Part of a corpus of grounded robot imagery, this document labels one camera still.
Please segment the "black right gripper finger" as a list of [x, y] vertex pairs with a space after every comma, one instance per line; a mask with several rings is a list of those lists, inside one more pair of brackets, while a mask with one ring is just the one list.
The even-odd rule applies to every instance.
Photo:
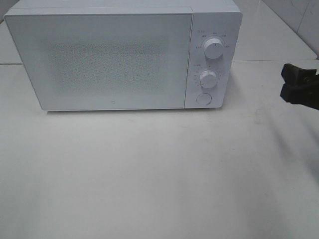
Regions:
[[305, 85], [319, 79], [316, 69], [303, 69], [290, 63], [283, 66], [281, 76], [290, 86]]
[[280, 97], [287, 103], [319, 109], [319, 86], [283, 84]]

